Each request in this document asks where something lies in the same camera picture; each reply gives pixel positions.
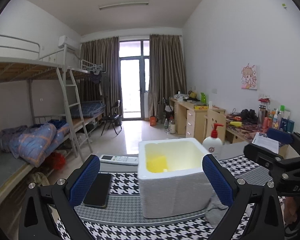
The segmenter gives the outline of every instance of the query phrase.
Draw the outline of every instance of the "bedding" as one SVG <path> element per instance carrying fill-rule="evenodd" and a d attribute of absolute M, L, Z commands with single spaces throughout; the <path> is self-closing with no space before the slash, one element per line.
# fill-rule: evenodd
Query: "bedding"
<path fill-rule="evenodd" d="M 62 143 L 68 132 L 68 123 L 57 130 L 55 125 L 47 122 L 40 126 L 23 125 L 4 129 L 0 132 L 0 149 L 39 167 Z"/>
<path fill-rule="evenodd" d="M 94 117 L 101 114 L 106 105 L 102 101 L 82 102 L 81 109 L 83 117 Z M 80 118 L 79 106 L 74 106 L 70 109 L 72 118 Z"/>

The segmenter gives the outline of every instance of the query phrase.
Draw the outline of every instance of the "air conditioner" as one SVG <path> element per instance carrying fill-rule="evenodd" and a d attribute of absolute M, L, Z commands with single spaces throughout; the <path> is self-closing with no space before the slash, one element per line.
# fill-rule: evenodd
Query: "air conditioner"
<path fill-rule="evenodd" d="M 72 50 L 78 50 L 80 48 L 80 43 L 77 41 L 74 41 L 73 39 L 63 35 L 59 38 L 59 45 L 58 47 L 61 49 L 67 44 L 68 48 Z"/>

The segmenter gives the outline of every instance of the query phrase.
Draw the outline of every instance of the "glass door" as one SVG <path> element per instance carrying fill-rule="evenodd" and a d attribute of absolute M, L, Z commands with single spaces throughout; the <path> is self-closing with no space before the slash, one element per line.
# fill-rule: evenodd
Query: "glass door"
<path fill-rule="evenodd" d="M 120 42 L 119 57 L 123 119 L 144 119 L 148 111 L 145 93 L 149 88 L 149 41 Z"/>

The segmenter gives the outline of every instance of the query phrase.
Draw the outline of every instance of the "ceiling light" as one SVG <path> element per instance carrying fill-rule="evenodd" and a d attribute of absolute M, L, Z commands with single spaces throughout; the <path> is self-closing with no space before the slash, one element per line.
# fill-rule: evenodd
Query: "ceiling light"
<path fill-rule="evenodd" d="M 99 6 L 99 10 L 105 10 L 110 8 L 117 8 L 117 7 L 124 7 L 124 6 L 135 6 L 135 5 L 149 5 L 149 1 L 139 1 L 139 2 L 121 2 L 121 3 L 114 3 L 108 5 Z"/>

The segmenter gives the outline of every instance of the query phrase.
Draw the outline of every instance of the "white lotion bottle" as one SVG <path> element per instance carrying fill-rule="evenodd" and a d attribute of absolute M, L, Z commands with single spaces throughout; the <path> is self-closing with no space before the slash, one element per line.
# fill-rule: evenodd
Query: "white lotion bottle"
<path fill-rule="evenodd" d="M 221 148 L 223 145 L 220 138 L 218 138 L 218 131 L 217 131 L 218 126 L 223 126 L 223 125 L 219 123 L 215 123 L 214 129 L 211 132 L 211 136 L 205 138 L 205 140 L 202 143 L 203 147 L 205 147 L 207 151 L 211 153 L 217 160 L 220 159 Z"/>

